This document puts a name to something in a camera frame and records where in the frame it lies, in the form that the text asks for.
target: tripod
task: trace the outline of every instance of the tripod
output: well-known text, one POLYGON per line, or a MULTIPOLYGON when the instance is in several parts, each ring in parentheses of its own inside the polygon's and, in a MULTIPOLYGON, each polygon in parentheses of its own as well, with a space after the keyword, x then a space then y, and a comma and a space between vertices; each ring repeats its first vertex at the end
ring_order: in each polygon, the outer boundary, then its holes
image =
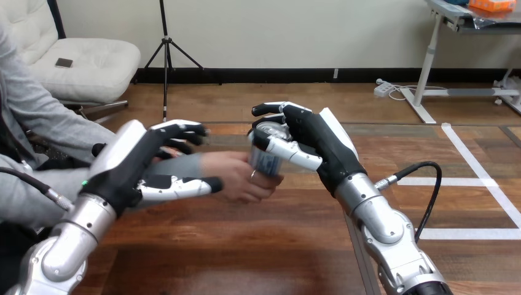
MULTIPOLYGON (((192 61, 192 63, 195 63, 195 65, 198 66, 204 73, 207 73, 207 75, 210 77, 210 79, 212 81, 215 81, 215 79, 208 71, 205 71, 205 69, 202 65, 200 65, 197 61, 195 61, 190 55, 188 55, 188 53, 186 53, 183 49, 181 49, 177 44, 175 44, 174 41, 172 40, 172 38, 170 38, 168 36, 168 31, 166 29, 165 5, 163 3, 163 0, 159 0, 159 5, 161 7, 161 19, 163 22, 163 33, 164 33, 165 37, 163 39, 161 39, 161 44, 159 44, 159 47, 155 50, 154 54, 152 55, 152 57, 150 58, 150 60, 148 61, 148 63, 146 64, 146 66, 144 67, 143 70, 146 71, 146 69, 148 69, 148 67, 150 66, 150 63, 152 63, 152 60, 154 60, 155 56, 159 53, 159 50, 161 50, 161 48, 163 46, 165 46, 165 89, 164 89, 164 96, 163 96, 163 122, 166 122, 166 91, 168 90, 168 72, 172 72, 174 70, 174 68, 172 67, 172 59, 171 59, 171 55, 170 55, 170 45, 175 47, 185 57, 187 57, 190 61, 192 61)), ((136 78, 133 81, 134 84, 137 83, 137 80, 138 80, 138 78, 136 76, 136 78)))

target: white wall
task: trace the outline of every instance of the white wall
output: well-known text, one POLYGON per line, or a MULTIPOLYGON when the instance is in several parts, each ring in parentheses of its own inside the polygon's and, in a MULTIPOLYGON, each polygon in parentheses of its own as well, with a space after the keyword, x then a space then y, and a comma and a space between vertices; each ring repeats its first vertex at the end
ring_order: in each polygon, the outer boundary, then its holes
MULTIPOLYGON (((132 42, 140 67, 162 38, 157 0, 58 5, 67 37, 132 42)), ((165 10, 169 35, 206 68, 421 68, 434 25, 422 0, 165 0, 165 10)), ((443 27, 434 67, 507 68, 520 45, 443 27)), ((180 55, 175 66, 194 66, 180 55)))

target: cell phone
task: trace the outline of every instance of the cell phone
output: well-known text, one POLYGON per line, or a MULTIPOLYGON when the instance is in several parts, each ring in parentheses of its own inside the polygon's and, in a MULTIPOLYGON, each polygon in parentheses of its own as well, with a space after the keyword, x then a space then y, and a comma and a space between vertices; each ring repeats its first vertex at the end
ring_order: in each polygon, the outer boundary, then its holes
POLYGON ((68 60, 66 58, 59 58, 58 61, 56 61, 56 64, 54 66, 56 66, 58 68, 71 68, 72 60, 68 60))

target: person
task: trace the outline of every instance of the person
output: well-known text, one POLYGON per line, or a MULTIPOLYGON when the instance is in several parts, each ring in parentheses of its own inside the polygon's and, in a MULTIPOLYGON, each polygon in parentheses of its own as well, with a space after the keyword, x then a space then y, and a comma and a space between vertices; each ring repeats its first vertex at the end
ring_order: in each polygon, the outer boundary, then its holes
MULTIPOLYGON (((114 138, 109 130, 64 107, 31 77, 2 20, 0 115, 0 167, 27 173, 72 201, 94 160, 93 145, 110 143, 114 138), (50 161, 35 153, 23 127, 71 158, 50 161)), ((260 202, 270 197, 282 181, 281 176, 255 173, 244 152, 184 155, 151 165, 161 172, 158 174, 196 178, 218 176, 224 188, 216 196, 234 202, 260 202)), ((17 267, 25 252, 42 238, 35 229, 52 227, 63 211, 12 175, 0 173, 0 187, 0 294, 4 294, 17 283, 17 267)))

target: silver robotic arm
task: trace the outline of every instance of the silver robotic arm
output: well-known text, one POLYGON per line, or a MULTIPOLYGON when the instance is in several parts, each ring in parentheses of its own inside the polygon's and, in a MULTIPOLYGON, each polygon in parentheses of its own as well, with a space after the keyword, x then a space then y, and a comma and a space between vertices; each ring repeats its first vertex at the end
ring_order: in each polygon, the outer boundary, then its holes
POLYGON ((406 215, 389 206, 380 190, 398 180, 376 185, 358 161, 353 142, 326 108, 319 114, 287 101, 264 103, 254 116, 276 113, 253 123, 252 143, 259 149, 305 168, 316 170, 365 239, 366 249, 378 264, 378 276, 389 295, 452 294, 432 260, 415 242, 414 226, 406 215), (293 141, 263 134, 255 128, 273 121, 286 126, 293 141))
POLYGON ((142 179, 161 146, 186 151, 184 143, 173 139, 200 144, 200 137, 205 135, 203 125, 185 120, 172 120, 149 130, 137 120, 126 123, 114 142, 96 152, 99 154, 74 204, 52 189, 43 192, 66 213, 50 237, 27 252, 20 282, 7 294, 70 294, 87 271, 88 255, 127 208, 141 202, 160 203, 221 190, 218 178, 147 175, 142 179))

